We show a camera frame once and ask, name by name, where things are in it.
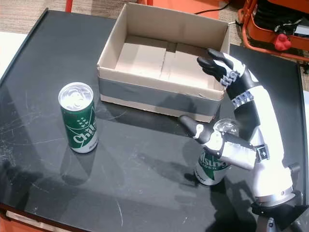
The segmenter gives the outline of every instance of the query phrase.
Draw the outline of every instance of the can lid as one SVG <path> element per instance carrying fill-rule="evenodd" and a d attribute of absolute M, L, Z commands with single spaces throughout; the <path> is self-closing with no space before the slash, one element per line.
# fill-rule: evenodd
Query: can lid
<path fill-rule="evenodd" d="M 214 124 L 213 129 L 215 131 L 226 132 L 226 133 L 230 133 L 230 134 L 233 134 L 233 135 L 236 135 L 236 136 L 239 135 L 239 124 L 238 124 L 238 122 L 233 120 L 233 119 L 229 119 L 229 118 L 223 118 L 223 119 L 217 121 Z"/>
<path fill-rule="evenodd" d="M 82 82 L 72 82 L 60 90 L 58 100 L 66 110 L 83 110 L 92 102 L 93 91 L 89 85 Z"/>

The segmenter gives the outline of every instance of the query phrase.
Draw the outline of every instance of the robotic hand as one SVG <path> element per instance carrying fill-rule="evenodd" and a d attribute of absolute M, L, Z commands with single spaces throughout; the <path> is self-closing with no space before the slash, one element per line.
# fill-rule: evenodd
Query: robotic hand
<path fill-rule="evenodd" d="M 180 122 L 211 154 L 236 166 L 253 168 L 253 194 L 261 207 L 273 207 L 292 199 L 292 178 L 282 164 L 283 145 L 268 92 L 250 70 L 228 54 L 208 49 L 212 59 L 197 59 L 203 71 L 225 88 L 240 123 L 239 136 L 214 132 L 187 116 Z"/>

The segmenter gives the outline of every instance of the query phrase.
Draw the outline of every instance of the beer can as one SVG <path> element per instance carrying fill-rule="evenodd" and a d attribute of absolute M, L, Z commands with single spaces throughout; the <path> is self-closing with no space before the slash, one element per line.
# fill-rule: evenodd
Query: beer can
<path fill-rule="evenodd" d="M 58 96 L 69 145 L 78 153 L 92 151 L 98 144 L 93 91 L 90 86 L 73 82 Z"/>
<path fill-rule="evenodd" d="M 213 129 L 236 136 L 239 135 L 236 121 L 228 118 L 216 122 Z M 231 165 L 229 163 L 218 160 L 216 157 L 208 154 L 206 149 L 203 149 L 194 167 L 194 174 L 200 183 L 210 186 L 218 184 L 225 177 L 227 170 L 230 168 Z"/>

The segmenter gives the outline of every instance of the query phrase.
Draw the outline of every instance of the green beer can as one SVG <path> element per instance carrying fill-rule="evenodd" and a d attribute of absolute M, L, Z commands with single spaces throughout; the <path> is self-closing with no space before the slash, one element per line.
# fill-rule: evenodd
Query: green beer can
<path fill-rule="evenodd" d="M 98 144 L 98 134 L 91 87 L 81 82 L 67 84 L 58 100 L 71 149 L 78 153 L 92 151 Z"/>

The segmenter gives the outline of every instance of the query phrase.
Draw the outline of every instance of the red knob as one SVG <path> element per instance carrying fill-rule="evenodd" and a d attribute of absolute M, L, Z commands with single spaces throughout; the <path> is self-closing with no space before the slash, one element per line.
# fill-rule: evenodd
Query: red knob
<path fill-rule="evenodd" d="M 276 50 L 285 51 L 292 46 L 292 43 L 285 34 L 279 34 L 275 39 L 274 45 Z"/>

